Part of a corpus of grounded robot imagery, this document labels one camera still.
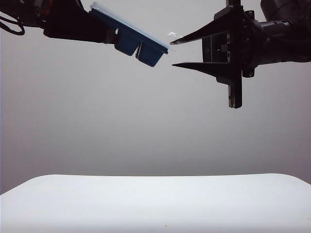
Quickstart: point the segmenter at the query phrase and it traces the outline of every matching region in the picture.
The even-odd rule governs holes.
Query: white tabletop
[[[1,195],[1,233],[311,233],[311,185],[279,175],[49,175]]]

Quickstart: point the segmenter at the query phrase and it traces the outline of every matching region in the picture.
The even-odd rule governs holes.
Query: gray backdrop
[[[91,0],[84,0],[89,9]],[[169,41],[225,6],[219,0],[98,0]],[[259,0],[242,1],[264,20]],[[201,61],[201,42],[173,47],[155,68],[103,44],[1,33],[5,192],[35,176],[285,173],[311,183],[310,64],[261,66],[227,86],[172,67]]]

